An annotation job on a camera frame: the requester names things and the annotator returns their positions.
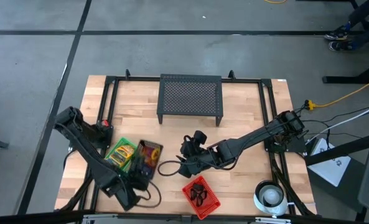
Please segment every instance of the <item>red plastic basket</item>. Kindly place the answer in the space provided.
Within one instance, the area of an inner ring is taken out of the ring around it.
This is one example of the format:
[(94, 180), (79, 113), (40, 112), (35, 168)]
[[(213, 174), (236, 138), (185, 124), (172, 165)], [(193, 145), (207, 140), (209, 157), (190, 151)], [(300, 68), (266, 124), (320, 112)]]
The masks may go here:
[[(190, 191), (191, 191), (191, 188), (194, 184), (202, 184), (205, 187), (205, 190), (208, 192), (207, 198), (203, 201), (202, 205), (199, 206), (199, 207), (196, 206), (196, 201), (195, 200), (192, 201), (190, 199), (190, 197), (191, 197)], [(190, 202), (191, 207), (197, 213), (197, 216), (200, 220), (203, 220), (205, 217), (207, 217), (214, 210), (216, 210), (216, 208), (218, 208), (220, 206), (219, 200), (216, 198), (216, 195), (213, 193), (213, 191), (209, 187), (208, 183), (206, 182), (206, 180), (202, 176), (199, 176), (196, 179), (194, 179), (193, 181), (191, 181), (191, 183), (189, 183), (185, 187), (183, 187), (182, 191), (183, 191), (185, 197), (187, 198), (187, 200)]]

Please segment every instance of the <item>concrete floor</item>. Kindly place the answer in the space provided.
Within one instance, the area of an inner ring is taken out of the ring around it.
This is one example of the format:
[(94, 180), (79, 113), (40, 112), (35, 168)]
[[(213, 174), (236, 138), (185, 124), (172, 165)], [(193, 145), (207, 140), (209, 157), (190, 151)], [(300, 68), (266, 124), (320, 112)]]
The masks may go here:
[[(0, 29), (76, 30), (84, 5), (84, 0), (0, 0)], [(351, 11), (348, 2), (99, 0), (92, 2), (85, 30), (329, 30), (346, 22)], [(0, 140), (10, 142), (9, 150), (0, 150), (0, 215), (14, 210), (72, 40), (69, 35), (0, 36)], [(227, 76), (232, 69), (237, 77), (285, 78), (297, 108), (305, 99), (324, 103), (360, 87), (324, 85), (324, 75), (352, 76), (368, 67), (369, 45), (357, 52), (336, 53), (319, 36), (82, 36), (60, 109), (80, 106), (88, 75), (123, 75), (126, 68), (134, 76)], [(303, 115), (324, 120), (365, 106), (369, 106), (369, 87)], [(307, 128), (316, 132), (322, 127), (308, 123)], [(369, 116), (334, 132), (369, 135)], [(338, 145), (353, 139), (334, 136), (330, 140)], [(29, 212), (53, 210), (67, 146), (67, 140), (52, 133)], [(352, 154), (359, 161), (366, 156), (367, 151)], [(354, 211), (322, 189), (313, 187), (313, 193), (317, 211), (324, 217), (355, 218)]]

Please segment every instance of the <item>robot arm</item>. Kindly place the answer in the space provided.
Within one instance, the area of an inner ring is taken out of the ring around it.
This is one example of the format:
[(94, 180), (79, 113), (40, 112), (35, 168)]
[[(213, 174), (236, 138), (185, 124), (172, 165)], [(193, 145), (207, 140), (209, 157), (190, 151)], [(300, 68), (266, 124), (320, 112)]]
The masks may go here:
[(108, 126), (89, 125), (84, 122), (79, 109), (69, 107), (57, 115), (54, 128), (63, 134), (76, 148), (90, 166), (91, 176), (95, 184), (107, 196), (118, 199), (125, 211), (133, 208), (140, 197), (133, 188), (146, 190), (148, 181), (134, 172), (125, 173), (105, 161), (96, 147), (103, 144), (107, 134), (111, 134)]
[(177, 156), (182, 162), (179, 174), (190, 178), (203, 170), (211, 167), (230, 170), (227, 165), (236, 164), (241, 153), (255, 144), (269, 138), (274, 138), (276, 144), (286, 145), (294, 137), (302, 136), (304, 125), (295, 112), (285, 111), (274, 118), (267, 126), (259, 128), (238, 139), (228, 139), (209, 146), (206, 149), (200, 147), (207, 139), (201, 131), (196, 131), (194, 136), (184, 136), (184, 142), (180, 149), (183, 157)]

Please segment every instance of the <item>person's foot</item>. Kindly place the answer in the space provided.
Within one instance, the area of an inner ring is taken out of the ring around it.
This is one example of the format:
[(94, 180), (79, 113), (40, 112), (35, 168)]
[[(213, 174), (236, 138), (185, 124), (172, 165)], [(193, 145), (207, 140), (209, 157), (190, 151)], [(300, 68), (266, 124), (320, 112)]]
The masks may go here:
[(345, 42), (333, 41), (333, 42), (330, 42), (328, 46), (329, 46), (329, 50), (332, 50), (332, 51), (354, 50), (351, 41), (345, 41)]
[(329, 34), (325, 34), (324, 38), (327, 40), (347, 40), (347, 34), (348, 32), (345, 29), (345, 26), (341, 26)]

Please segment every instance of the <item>wooden tabletop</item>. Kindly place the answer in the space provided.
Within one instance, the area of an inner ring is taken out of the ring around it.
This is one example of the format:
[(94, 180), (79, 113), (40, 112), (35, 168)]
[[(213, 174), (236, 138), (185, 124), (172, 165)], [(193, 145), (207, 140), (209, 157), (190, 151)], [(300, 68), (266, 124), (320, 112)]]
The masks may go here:
[[(91, 75), (88, 78), (82, 104), (80, 107), (87, 123), (96, 122), (105, 76)], [(278, 113), (292, 109), (291, 97), (285, 80), (272, 80), (274, 97)], [(207, 136), (205, 146), (222, 139), (238, 138), (263, 126), (258, 85), (252, 83), (223, 83), (224, 115), (220, 127), (215, 126), (215, 117), (165, 115), (163, 124), (158, 123), (156, 114), (159, 82), (120, 81), (116, 98), (112, 145), (121, 137), (126, 137), (137, 144), (140, 139), (153, 141), (164, 146), (160, 161), (176, 160), (180, 155), (183, 136), (193, 135), (195, 130), (203, 131)], [(105, 109), (107, 117), (112, 85)], [(264, 90), (272, 119), (267, 89)], [(309, 210), (316, 212), (313, 194), (307, 175), (304, 160), (295, 153), (286, 153), (287, 167), (291, 185)], [(177, 164), (166, 164), (161, 168), (164, 173), (178, 169)], [(86, 162), (74, 152), (67, 160), (55, 208), (63, 207), (83, 183)], [(243, 152), (238, 164), (233, 170), (224, 171), (209, 169), (202, 175), (212, 190), (216, 193), (221, 206), (213, 212), (214, 215), (261, 215), (253, 203), (255, 187), (262, 180), (271, 180), (271, 169), (268, 154), (263, 143), (259, 143)], [(184, 197), (181, 188), (192, 179), (179, 174), (172, 177), (162, 177), (155, 174), (153, 182), (162, 194), (162, 203), (157, 208), (134, 207), (128, 213), (164, 213), (164, 214), (195, 214)], [(158, 201), (156, 190), (149, 186), (152, 199), (141, 200), (139, 204), (153, 205)], [(86, 206), (90, 207), (93, 183), (90, 185)], [(138, 195), (146, 194), (136, 191)], [(97, 202), (97, 212), (124, 212), (115, 197), (108, 198), (100, 192)]]

